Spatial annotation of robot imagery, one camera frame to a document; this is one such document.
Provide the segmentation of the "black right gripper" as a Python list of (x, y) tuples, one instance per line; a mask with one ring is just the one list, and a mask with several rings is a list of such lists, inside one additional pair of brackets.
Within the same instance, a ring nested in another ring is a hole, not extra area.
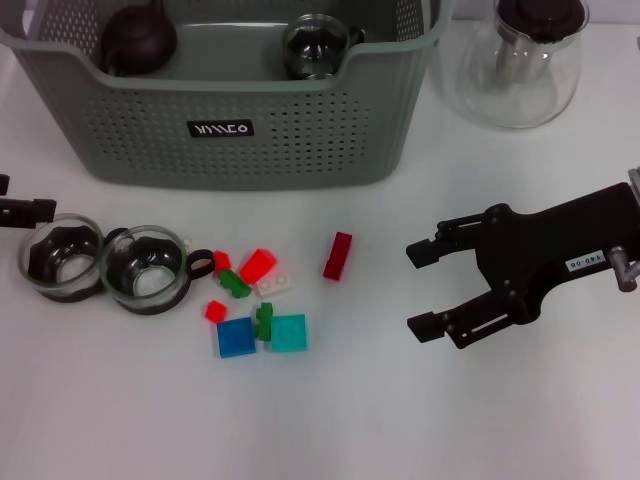
[(411, 317), (407, 326), (421, 343), (448, 336), (458, 349), (515, 324), (540, 316), (555, 287), (607, 270), (606, 260), (571, 267), (572, 260), (615, 247), (639, 259), (639, 203), (619, 183), (556, 207), (518, 214), (506, 204), (470, 216), (441, 221), (433, 240), (406, 247), (416, 269), (442, 257), (476, 252), (476, 265), (490, 291), (440, 313)]

